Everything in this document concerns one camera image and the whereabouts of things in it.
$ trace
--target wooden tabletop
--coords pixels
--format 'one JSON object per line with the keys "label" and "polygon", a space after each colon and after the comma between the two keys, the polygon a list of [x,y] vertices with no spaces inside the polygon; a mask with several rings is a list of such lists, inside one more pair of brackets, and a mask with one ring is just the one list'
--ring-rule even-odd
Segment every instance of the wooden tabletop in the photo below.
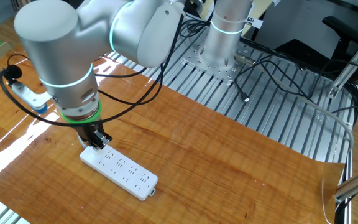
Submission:
{"label": "wooden tabletop", "polygon": [[[20,62],[22,82],[44,91],[29,61],[12,62]],[[106,58],[94,67],[132,72]],[[100,80],[102,90],[129,101],[151,84],[142,75]],[[127,108],[101,101],[103,118]],[[57,120],[56,107],[44,117]],[[171,89],[104,128],[110,146],[158,176],[154,196],[141,202],[82,163],[73,129],[34,121],[0,88],[0,201],[31,223],[334,221],[343,164],[309,159]]]}

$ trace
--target white label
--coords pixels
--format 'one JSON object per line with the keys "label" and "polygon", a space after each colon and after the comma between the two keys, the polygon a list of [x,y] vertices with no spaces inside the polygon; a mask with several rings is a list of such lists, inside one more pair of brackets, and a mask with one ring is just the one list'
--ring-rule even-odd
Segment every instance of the white label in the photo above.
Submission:
{"label": "white label", "polygon": [[258,29],[260,29],[262,27],[263,23],[264,22],[262,20],[254,19],[252,17],[248,17],[247,22],[246,22],[247,25],[253,26],[253,27],[258,28]]}

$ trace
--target electrical outlet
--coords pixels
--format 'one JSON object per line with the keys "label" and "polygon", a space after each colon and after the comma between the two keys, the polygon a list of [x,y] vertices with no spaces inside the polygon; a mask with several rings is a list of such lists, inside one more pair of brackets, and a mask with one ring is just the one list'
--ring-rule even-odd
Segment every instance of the electrical outlet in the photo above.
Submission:
{"label": "electrical outlet", "polygon": [[102,150],[87,147],[81,160],[139,200],[153,196],[158,177],[110,146]]}

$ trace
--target chair armrest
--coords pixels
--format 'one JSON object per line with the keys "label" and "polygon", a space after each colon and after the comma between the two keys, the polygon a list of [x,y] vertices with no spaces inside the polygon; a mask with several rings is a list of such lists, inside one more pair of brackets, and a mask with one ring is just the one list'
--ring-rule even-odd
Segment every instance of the chair armrest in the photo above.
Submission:
{"label": "chair armrest", "polygon": [[358,43],[358,31],[351,28],[349,25],[340,21],[336,17],[325,17],[323,19],[323,23],[332,28],[341,39],[347,39]]}

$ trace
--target robotic arm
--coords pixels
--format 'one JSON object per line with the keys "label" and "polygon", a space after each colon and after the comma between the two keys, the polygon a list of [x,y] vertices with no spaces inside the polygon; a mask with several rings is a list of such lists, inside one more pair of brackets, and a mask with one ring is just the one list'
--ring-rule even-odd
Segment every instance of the robotic arm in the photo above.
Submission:
{"label": "robotic arm", "polygon": [[[77,10],[61,0],[23,7],[15,30],[34,68],[69,123],[100,119],[92,63],[112,50],[145,67],[167,58],[184,5],[169,0],[90,0]],[[111,137],[102,125],[75,128],[102,149]]]}

